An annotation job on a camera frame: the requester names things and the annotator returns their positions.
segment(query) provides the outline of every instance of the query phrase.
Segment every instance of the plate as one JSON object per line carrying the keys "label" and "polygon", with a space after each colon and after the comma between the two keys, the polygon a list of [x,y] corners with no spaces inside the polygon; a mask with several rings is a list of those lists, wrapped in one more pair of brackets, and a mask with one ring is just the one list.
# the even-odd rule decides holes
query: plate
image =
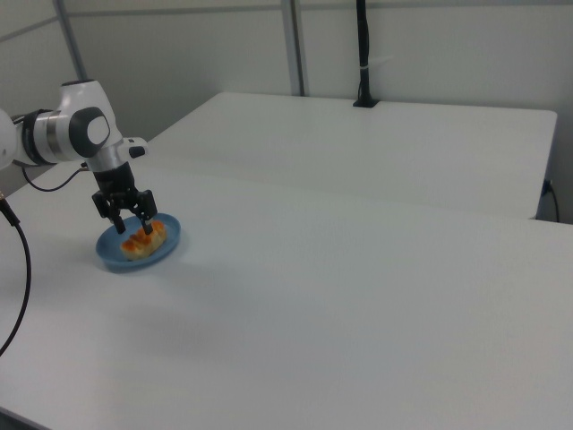
{"label": "plate", "polygon": [[96,253],[98,253],[99,258],[110,268],[131,269],[149,266],[167,256],[179,243],[181,225],[175,217],[167,215],[166,213],[158,213],[153,219],[163,222],[167,231],[166,241],[155,253],[147,258],[133,262],[125,258],[124,253],[122,253],[120,249],[120,245],[125,242],[130,235],[135,233],[138,228],[141,228],[141,221],[137,217],[131,217],[124,220],[125,232],[121,235],[117,234],[115,226],[108,228],[101,234],[96,243]]}

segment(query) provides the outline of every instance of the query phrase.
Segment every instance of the black pole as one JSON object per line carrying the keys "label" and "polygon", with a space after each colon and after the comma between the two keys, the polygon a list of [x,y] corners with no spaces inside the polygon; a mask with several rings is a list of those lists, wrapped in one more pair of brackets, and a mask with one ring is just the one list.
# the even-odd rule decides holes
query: black pole
{"label": "black pole", "polygon": [[373,108],[378,103],[370,94],[370,73],[368,69],[368,54],[370,36],[366,20],[366,0],[356,0],[356,18],[358,20],[358,54],[360,56],[360,86],[358,100],[353,106],[358,108]]}

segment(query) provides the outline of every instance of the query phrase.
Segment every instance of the orange food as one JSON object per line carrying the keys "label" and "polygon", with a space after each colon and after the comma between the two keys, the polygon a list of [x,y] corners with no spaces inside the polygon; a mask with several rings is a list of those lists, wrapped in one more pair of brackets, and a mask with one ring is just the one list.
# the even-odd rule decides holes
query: orange food
{"label": "orange food", "polygon": [[123,242],[120,247],[130,261],[147,258],[159,249],[167,239],[165,225],[161,221],[152,221],[153,231],[148,235],[140,228]]}

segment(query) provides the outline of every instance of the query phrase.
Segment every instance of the cable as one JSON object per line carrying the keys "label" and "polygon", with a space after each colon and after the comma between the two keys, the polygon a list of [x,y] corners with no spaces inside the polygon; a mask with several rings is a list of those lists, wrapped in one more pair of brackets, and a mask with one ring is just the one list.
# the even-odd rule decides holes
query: cable
{"label": "cable", "polygon": [[10,222],[10,224],[16,228],[18,231],[18,235],[20,235],[21,243],[24,246],[24,254],[26,255],[26,289],[24,290],[24,299],[21,302],[20,313],[18,314],[18,318],[16,319],[16,324],[12,328],[8,339],[4,343],[4,345],[0,348],[0,357],[3,353],[8,349],[8,346],[12,343],[14,336],[16,336],[16,332],[20,328],[20,324],[22,319],[24,318],[24,314],[26,313],[26,308],[28,307],[28,299],[30,298],[30,286],[32,282],[32,265],[30,259],[30,248],[28,247],[28,241],[26,240],[26,235],[22,231],[20,227],[20,221],[16,218],[16,215],[12,212],[10,205],[4,199],[2,193],[0,193],[0,211],[4,214],[6,219]]}
{"label": "cable", "polygon": [[555,203],[555,219],[557,220],[557,222],[560,222],[559,220],[559,204],[557,204],[557,196],[555,195],[555,190],[553,189],[553,186],[550,185],[551,188],[551,193],[553,196],[553,202]]}
{"label": "cable", "polygon": [[544,197],[547,193],[551,193],[553,197],[553,203],[555,203],[555,220],[560,222],[559,216],[559,204],[557,204],[557,195],[555,194],[555,189],[553,189],[553,182],[550,179],[543,180],[543,186],[541,189],[541,196]]}
{"label": "cable", "polygon": [[75,172],[72,173],[72,175],[70,177],[68,177],[65,182],[59,186],[57,186],[56,188],[41,188],[39,186],[37,186],[36,184],[34,184],[31,179],[28,177],[28,174],[26,173],[26,168],[21,168],[21,173],[24,175],[24,179],[26,179],[26,182],[30,185],[32,185],[34,188],[36,188],[38,191],[41,191],[43,193],[52,193],[54,191],[60,190],[62,188],[64,188],[66,185],[68,185],[70,183],[70,181],[80,172],[85,172],[88,169],[85,167],[81,167],[78,168]]}

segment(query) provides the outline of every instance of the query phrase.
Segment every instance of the black cable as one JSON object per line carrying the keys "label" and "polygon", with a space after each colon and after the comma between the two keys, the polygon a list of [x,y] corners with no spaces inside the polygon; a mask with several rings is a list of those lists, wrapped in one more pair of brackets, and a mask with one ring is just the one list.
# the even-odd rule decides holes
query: black cable
{"label": "black cable", "polygon": [[550,191],[551,191],[552,196],[553,196],[553,202],[555,203],[555,219],[557,220],[557,222],[560,222],[560,220],[559,220],[559,204],[557,204],[557,196],[555,195],[555,190],[553,189],[552,185],[550,185]]}
{"label": "black cable", "polygon": [[57,191],[60,190],[62,188],[64,188],[66,185],[68,185],[70,183],[70,181],[73,179],[74,176],[76,176],[78,173],[80,172],[85,172],[87,169],[86,168],[78,168],[75,172],[73,172],[73,174],[68,177],[65,182],[59,186],[57,186],[56,188],[41,188],[39,186],[37,186],[36,184],[34,184],[31,179],[28,177],[28,174],[26,173],[26,168],[21,168],[21,173],[24,175],[24,178],[26,179],[26,182],[30,185],[32,185],[34,188],[36,188],[38,191],[41,191],[43,193],[52,193],[53,191]]}
{"label": "black cable", "polygon": [[28,241],[26,240],[26,235],[22,231],[20,227],[20,221],[16,218],[12,209],[8,205],[8,202],[2,196],[0,200],[0,210],[6,216],[6,219],[10,221],[10,224],[16,228],[18,231],[18,235],[20,235],[21,243],[24,246],[24,253],[26,255],[26,289],[24,290],[24,299],[21,302],[20,313],[18,314],[18,318],[16,319],[16,324],[14,325],[8,339],[4,343],[4,345],[0,348],[0,357],[3,353],[8,349],[8,346],[12,343],[14,336],[16,336],[16,332],[20,328],[20,324],[22,319],[24,318],[24,314],[26,313],[26,308],[28,307],[28,299],[30,298],[30,286],[32,282],[32,264],[30,259],[30,249],[28,247]]}

